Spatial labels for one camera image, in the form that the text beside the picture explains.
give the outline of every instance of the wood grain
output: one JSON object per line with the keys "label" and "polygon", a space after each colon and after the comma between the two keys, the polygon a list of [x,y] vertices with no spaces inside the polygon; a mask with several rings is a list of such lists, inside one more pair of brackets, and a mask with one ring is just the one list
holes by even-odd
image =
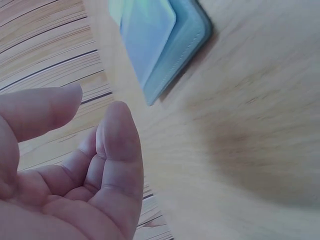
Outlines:
{"label": "wood grain", "polygon": [[108,1],[84,2],[173,235],[318,239],[320,2],[200,0],[215,36],[153,107]]}
{"label": "wood grain", "polygon": [[[1,0],[0,94],[73,82],[83,90],[76,116],[58,130],[20,143],[19,170],[68,158],[114,95],[81,0]],[[173,239],[147,183],[134,239]]]}

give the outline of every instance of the wallet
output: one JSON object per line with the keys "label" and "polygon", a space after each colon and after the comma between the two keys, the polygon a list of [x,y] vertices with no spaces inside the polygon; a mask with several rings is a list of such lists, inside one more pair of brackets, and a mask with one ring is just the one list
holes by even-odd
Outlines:
{"label": "wallet", "polygon": [[109,11],[149,106],[213,32],[197,0],[109,0]]}

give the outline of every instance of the wooden table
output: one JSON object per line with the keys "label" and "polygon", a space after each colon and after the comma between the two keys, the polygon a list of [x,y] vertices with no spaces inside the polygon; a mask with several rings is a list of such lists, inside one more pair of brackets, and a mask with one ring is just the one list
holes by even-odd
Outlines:
{"label": "wooden table", "polygon": [[178,240],[320,237],[320,1],[200,0],[216,34],[147,107],[107,0],[85,0]]}

